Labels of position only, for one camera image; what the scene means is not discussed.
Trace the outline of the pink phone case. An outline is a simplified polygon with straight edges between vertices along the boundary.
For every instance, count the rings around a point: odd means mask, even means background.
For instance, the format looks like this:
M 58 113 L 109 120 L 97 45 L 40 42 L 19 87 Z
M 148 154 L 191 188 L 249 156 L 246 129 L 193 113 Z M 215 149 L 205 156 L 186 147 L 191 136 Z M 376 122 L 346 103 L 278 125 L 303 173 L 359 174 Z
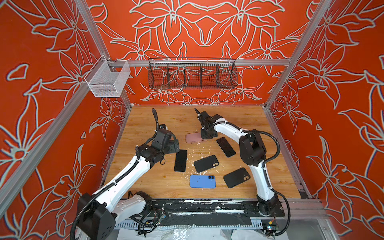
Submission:
M 201 133 L 186 134 L 186 143 L 201 143 L 203 141 Z

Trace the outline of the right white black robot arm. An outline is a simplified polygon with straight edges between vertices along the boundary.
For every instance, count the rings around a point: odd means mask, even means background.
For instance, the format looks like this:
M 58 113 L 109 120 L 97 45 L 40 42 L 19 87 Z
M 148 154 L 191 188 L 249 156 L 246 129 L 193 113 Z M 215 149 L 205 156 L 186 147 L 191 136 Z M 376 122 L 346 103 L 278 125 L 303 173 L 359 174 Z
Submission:
M 220 115 L 210 116 L 207 112 L 195 109 L 197 118 L 201 123 L 202 139 L 213 139 L 222 133 L 239 144 L 242 161 L 250 166 L 257 186 L 257 199 L 259 213 L 269 216 L 275 210 L 279 201 L 277 191 L 272 187 L 267 170 L 267 163 L 277 158 L 281 152 L 278 140 L 270 133 L 258 130 L 246 130 L 228 122 Z M 261 135 L 271 138 L 276 146 L 276 153 L 267 158 L 267 149 Z

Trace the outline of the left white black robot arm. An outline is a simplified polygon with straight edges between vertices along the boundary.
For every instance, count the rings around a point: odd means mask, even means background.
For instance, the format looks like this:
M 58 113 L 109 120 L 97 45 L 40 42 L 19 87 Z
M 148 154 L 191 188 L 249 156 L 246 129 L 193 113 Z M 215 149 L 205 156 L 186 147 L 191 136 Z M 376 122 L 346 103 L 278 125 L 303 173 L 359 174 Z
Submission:
M 107 185 L 92 195 L 81 196 L 70 231 L 70 239 L 76 239 L 76 230 L 92 240 L 105 240 L 116 223 L 128 218 L 137 223 L 139 234 L 153 231 L 166 213 L 152 208 L 152 198 L 144 192 L 137 192 L 126 201 L 121 198 L 133 184 L 155 164 L 164 160 L 165 155 L 180 151 L 179 141 L 159 124 L 158 114 L 152 110 L 156 129 L 154 135 L 144 144 L 135 147 L 135 155 Z

